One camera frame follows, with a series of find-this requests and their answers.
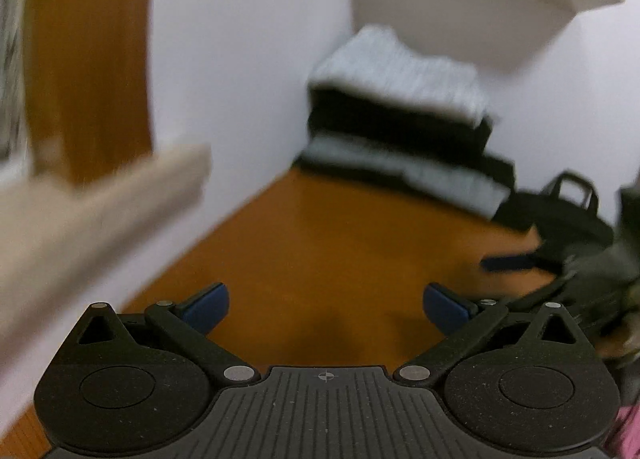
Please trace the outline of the white patterned garment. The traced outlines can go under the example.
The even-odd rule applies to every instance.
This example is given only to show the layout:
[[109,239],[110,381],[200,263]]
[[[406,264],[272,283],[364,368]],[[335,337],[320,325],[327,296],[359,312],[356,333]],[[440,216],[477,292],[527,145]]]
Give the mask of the white patterned garment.
[[311,71],[308,83],[473,128],[488,112],[474,65],[413,51],[389,26],[362,27]]

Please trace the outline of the grey folded garment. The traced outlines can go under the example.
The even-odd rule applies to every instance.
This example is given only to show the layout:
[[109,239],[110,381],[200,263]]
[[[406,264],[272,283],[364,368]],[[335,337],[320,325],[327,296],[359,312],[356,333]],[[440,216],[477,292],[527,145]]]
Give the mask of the grey folded garment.
[[318,134],[298,156],[307,168],[433,197],[484,219],[492,218],[511,195],[488,175],[410,156],[358,138]]

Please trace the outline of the beige stone window sill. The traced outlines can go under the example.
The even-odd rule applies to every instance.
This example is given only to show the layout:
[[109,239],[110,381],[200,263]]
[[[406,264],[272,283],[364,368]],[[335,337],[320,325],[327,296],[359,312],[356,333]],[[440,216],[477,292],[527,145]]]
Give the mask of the beige stone window sill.
[[104,253],[197,195],[205,144],[178,146],[74,188],[43,174],[1,192],[1,338],[9,340]]

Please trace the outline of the black folded garment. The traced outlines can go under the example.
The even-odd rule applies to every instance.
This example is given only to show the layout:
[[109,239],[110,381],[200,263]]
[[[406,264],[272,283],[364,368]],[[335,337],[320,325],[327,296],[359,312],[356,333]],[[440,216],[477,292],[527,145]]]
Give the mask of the black folded garment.
[[506,187],[515,187],[514,164],[485,153],[492,133],[488,117],[473,127],[429,112],[378,104],[336,89],[312,91],[310,95],[308,128],[312,133],[361,138],[409,156],[478,171]]

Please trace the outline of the white window blind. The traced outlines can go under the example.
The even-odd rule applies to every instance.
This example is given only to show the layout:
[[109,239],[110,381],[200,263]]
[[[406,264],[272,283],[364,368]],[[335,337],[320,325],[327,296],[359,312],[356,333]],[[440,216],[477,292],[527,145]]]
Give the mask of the white window blind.
[[1,160],[25,145],[23,19],[25,0],[1,0]]

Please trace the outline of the wooden window frame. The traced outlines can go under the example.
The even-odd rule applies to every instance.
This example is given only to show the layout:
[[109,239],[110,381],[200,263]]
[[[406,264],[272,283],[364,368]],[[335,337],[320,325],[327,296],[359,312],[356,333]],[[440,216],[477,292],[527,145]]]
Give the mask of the wooden window frame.
[[80,187],[152,154],[150,0],[26,0],[26,119],[35,168]]

